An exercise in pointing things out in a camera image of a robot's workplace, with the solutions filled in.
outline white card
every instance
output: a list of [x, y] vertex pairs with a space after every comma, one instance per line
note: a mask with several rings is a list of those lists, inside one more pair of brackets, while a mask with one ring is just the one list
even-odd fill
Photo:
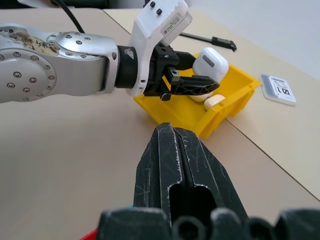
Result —
[[276, 77], [261, 75], [262, 90], [266, 99], [294, 106], [296, 98], [286, 80]]

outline table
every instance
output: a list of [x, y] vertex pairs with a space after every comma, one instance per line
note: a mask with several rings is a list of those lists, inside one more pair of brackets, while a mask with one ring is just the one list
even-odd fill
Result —
[[[88, 33], [128, 43], [130, 35], [102, 10], [72, 11]], [[0, 22], [76, 31], [60, 9], [1, 10]], [[135, 169], [157, 124], [124, 90], [3, 103], [0, 112], [1, 239], [79, 239], [102, 210], [132, 204]], [[228, 121], [205, 144], [250, 216], [274, 222], [283, 208], [320, 207]]]
[[[139, 9], [106, 9], [109, 16], [129, 33]], [[198, 53], [213, 47], [231, 64], [255, 78], [261, 74], [286, 79], [297, 99], [295, 107], [265, 99], [258, 88], [244, 111], [228, 121], [262, 149], [281, 168], [320, 199], [320, 81], [296, 67], [276, 58], [247, 39], [231, 32], [224, 25], [190, 8], [193, 21], [186, 33], [207, 38], [212, 36], [233, 40], [236, 52], [210, 43], [178, 37], [171, 46], [177, 51]]]

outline yellow plastic bin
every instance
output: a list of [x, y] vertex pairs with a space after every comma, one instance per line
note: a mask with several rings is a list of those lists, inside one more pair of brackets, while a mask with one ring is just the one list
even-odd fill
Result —
[[[179, 72], [181, 76], [194, 75], [192, 69]], [[205, 110], [204, 102], [196, 102], [188, 96], [171, 96], [169, 101], [160, 97], [134, 97], [134, 100], [158, 123], [171, 123], [207, 138], [226, 117], [235, 117], [247, 104], [260, 86], [260, 81], [239, 68], [229, 65], [229, 71], [213, 94], [221, 94], [225, 99]]]

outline wall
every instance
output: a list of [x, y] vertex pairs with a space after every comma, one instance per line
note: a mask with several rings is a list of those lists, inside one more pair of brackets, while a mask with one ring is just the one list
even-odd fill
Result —
[[320, 80], [319, 0], [194, 0], [193, 7]]

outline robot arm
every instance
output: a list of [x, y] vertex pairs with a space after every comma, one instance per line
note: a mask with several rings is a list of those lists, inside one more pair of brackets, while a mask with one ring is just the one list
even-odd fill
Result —
[[[118, 46], [107, 36], [0, 24], [0, 103], [111, 93], [115, 87], [126, 88], [131, 96], [163, 100], [212, 91], [219, 85], [209, 77], [195, 84], [172, 75], [172, 65], [179, 66], [176, 70], [192, 68], [195, 60], [169, 46], [191, 21], [184, 0], [149, 2], [134, 22], [129, 46]], [[163, 75], [174, 85], [171, 90]]]

